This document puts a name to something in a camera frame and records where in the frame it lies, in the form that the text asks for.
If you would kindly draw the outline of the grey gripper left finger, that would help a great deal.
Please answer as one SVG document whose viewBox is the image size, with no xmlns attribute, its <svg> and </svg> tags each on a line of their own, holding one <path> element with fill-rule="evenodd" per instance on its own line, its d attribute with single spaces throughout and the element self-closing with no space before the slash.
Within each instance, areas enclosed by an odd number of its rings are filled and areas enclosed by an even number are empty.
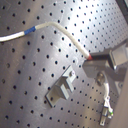
<svg viewBox="0 0 128 128">
<path fill-rule="evenodd" d="M 123 82 L 126 75 L 125 68 L 112 69 L 107 61 L 85 61 L 82 67 L 86 75 L 94 78 L 99 86 L 102 86 L 108 78 Z"/>
</svg>

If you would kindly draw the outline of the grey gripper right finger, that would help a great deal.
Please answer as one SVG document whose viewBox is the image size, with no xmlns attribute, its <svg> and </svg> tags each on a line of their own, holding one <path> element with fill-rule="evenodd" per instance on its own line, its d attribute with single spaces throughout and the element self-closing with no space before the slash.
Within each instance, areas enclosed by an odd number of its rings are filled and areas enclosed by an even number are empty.
<svg viewBox="0 0 128 128">
<path fill-rule="evenodd" d="M 114 48 L 105 49 L 100 53 L 92 53 L 91 57 L 93 60 L 107 60 L 109 66 L 116 69 L 118 65 L 128 61 L 128 45 L 121 44 Z"/>
</svg>

